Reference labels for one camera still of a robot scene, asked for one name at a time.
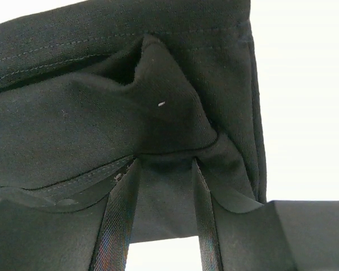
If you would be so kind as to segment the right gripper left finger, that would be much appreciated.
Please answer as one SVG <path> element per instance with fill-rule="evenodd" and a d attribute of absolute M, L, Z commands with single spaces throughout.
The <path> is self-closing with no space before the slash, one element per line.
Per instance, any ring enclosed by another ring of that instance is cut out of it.
<path fill-rule="evenodd" d="M 140 173 L 134 159 L 59 212 L 0 200 L 0 270 L 124 270 Z"/>

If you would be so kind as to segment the black skirt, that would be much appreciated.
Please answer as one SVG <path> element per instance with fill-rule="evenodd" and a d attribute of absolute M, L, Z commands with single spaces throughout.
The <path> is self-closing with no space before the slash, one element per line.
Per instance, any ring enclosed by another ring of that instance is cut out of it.
<path fill-rule="evenodd" d="M 85 1 L 0 24 L 0 198 L 67 210 L 141 164 L 134 242 L 197 234 L 198 159 L 266 201 L 250 1 Z"/>

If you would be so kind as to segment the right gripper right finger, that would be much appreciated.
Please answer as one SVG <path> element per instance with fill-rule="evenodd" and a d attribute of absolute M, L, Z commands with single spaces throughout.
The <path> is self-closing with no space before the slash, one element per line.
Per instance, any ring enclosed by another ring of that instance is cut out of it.
<path fill-rule="evenodd" d="M 261 204 L 193 160 L 203 270 L 339 270 L 339 201 Z"/>

